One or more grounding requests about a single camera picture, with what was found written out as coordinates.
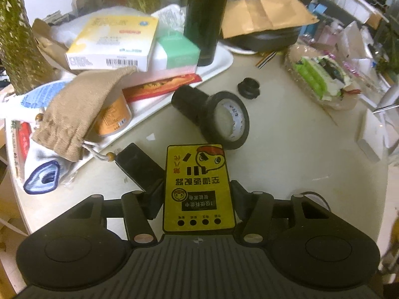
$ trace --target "brown fabric bag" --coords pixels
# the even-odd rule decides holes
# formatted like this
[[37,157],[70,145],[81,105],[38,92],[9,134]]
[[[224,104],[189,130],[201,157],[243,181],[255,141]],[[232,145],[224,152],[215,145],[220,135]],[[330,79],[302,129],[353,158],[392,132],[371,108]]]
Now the brown fabric bag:
[[71,162],[79,161],[83,139],[106,97],[122,77],[136,71],[126,67],[79,74],[50,102],[32,139]]

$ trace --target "black label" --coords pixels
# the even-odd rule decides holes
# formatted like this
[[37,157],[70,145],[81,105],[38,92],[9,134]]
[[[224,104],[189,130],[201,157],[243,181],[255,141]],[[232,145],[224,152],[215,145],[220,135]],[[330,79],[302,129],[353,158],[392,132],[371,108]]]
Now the black label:
[[182,202],[182,211],[215,210],[215,191],[187,192],[188,196]]

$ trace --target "barcode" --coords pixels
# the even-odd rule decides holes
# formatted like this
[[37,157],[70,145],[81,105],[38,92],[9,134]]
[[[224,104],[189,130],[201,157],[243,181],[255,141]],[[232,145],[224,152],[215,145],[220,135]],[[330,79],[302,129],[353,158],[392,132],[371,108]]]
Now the barcode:
[[137,66],[137,59],[106,59],[108,66]]
[[126,122],[126,118],[123,118],[120,122],[119,122],[119,127],[122,127]]

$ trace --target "white tabletop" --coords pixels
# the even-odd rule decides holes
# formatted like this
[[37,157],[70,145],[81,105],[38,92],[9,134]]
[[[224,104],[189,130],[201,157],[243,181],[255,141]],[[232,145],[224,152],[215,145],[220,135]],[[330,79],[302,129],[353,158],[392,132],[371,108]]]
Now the white tabletop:
[[[266,191],[276,199],[316,191],[336,215],[376,240],[384,211],[388,161],[385,157],[371,162],[356,143],[366,107],[359,102],[351,111],[329,110],[329,116],[296,86],[281,57],[261,70],[255,68],[257,61],[256,57],[235,56],[230,69],[199,87],[209,94],[227,90],[238,95],[237,85],[245,77],[261,84],[257,99],[241,98],[251,128],[244,146],[226,151],[230,179],[238,180],[250,192]],[[156,140],[147,140],[151,134]],[[103,153],[133,142],[165,168],[167,146],[205,140],[194,124],[169,105]],[[17,187],[15,194],[26,227],[34,232],[92,194],[117,199],[137,189],[115,163],[91,160],[68,186],[44,195],[28,195]],[[161,214],[151,226],[160,237]],[[108,228],[126,238],[121,219],[109,219]]]

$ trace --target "yellow and black device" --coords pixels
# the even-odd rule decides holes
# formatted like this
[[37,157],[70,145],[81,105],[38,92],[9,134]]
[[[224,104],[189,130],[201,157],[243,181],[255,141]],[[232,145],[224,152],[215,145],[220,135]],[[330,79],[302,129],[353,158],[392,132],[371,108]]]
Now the yellow and black device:
[[164,231],[235,227],[222,145],[169,146],[166,157]]

